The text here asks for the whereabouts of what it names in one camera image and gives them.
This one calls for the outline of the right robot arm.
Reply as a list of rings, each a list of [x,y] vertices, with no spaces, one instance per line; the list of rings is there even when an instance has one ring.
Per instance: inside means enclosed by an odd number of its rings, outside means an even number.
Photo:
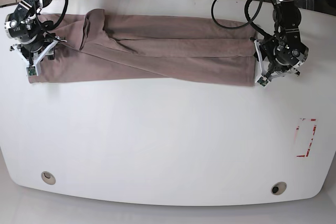
[[[13,13],[7,15],[4,23],[9,38],[18,41],[10,47],[10,51],[19,54],[25,63],[28,77],[38,76],[41,73],[40,63],[44,58],[55,59],[55,46],[66,40],[52,34],[65,17],[69,0],[65,4],[56,22],[47,20],[41,22],[38,18],[43,8],[52,0],[21,0]]]

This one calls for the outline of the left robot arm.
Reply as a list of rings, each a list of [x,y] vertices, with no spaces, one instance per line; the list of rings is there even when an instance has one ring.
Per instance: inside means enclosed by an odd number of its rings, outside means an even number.
[[[219,23],[214,15],[215,6],[211,6],[211,18],[218,27],[233,30],[251,26],[263,36],[263,40],[250,38],[255,46],[254,58],[246,67],[230,70],[228,84],[250,87],[257,83],[265,87],[275,78],[289,74],[300,75],[299,67],[306,62],[309,52],[308,47],[301,42],[299,31],[301,12],[293,0],[270,1],[274,8],[272,35],[254,23],[264,0],[247,0],[244,6],[246,22],[236,27]]]

